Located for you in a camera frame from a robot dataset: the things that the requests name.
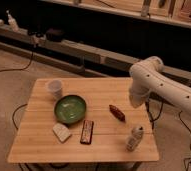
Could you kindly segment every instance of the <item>bowl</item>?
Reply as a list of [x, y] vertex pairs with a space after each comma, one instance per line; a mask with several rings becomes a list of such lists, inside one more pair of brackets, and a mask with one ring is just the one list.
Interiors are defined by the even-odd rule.
[[54, 113], [59, 122], [73, 124], [85, 117], [85, 100], [77, 95], [67, 95], [57, 101]]

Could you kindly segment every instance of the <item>small bottle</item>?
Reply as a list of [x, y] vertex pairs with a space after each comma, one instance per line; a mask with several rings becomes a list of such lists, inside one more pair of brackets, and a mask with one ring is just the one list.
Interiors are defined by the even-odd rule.
[[6, 13], [7, 13], [7, 16], [8, 16], [8, 23], [9, 23], [11, 29], [13, 31], [18, 31], [19, 30], [19, 26], [18, 26], [16, 20], [11, 16], [9, 10], [7, 10]]
[[132, 131], [131, 135], [127, 138], [126, 141], [126, 148], [129, 151], [134, 151], [138, 144], [141, 142], [143, 138], [144, 130], [143, 127], [140, 125], [135, 126]]

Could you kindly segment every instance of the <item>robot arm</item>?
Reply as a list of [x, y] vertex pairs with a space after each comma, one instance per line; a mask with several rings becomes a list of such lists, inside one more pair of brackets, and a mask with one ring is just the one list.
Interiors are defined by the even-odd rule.
[[143, 104], [153, 91], [191, 115], [191, 88], [161, 75], [162, 69], [163, 62], [158, 57], [147, 58], [130, 68], [133, 78], [129, 89], [132, 106]]

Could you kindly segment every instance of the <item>paper cup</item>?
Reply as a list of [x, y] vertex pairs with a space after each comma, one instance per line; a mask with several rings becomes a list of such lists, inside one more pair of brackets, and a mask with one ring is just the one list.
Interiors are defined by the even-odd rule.
[[62, 83], [59, 80], [52, 80], [46, 84], [47, 91], [52, 94], [56, 100], [62, 97]]

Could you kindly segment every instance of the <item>gray carpet floor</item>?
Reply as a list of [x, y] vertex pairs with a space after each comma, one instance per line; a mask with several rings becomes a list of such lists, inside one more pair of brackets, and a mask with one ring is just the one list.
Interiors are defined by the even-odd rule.
[[[28, 59], [0, 50], [0, 69], [20, 68], [28, 63]], [[33, 62], [26, 71], [14, 71], [0, 73], [0, 171], [19, 171], [17, 164], [7, 163], [7, 156], [16, 135], [11, 116], [13, 111], [21, 104], [27, 103], [31, 89], [37, 78], [45, 77], [80, 77], [48, 65]], [[151, 102], [152, 113], [158, 113], [160, 102]], [[24, 110], [17, 113], [16, 122], [19, 124]], [[158, 162], [143, 163], [139, 171], [182, 171], [184, 169], [183, 158], [190, 157], [190, 134], [181, 124], [178, 118], [179, 109], [170, 105], [164, 105], [163, 114], [155, 124], [154, 135], [160, 153]], [[191, 117], [182, 114], [184, 121], [191, 128]], [[98, 170], [128, 170], [131, 163], [103, 163]], [[41, 165], [43, 170], [53, 170], [47, 164]], [[95, 170], [96, 163], [71, 164], [62, 169]]]

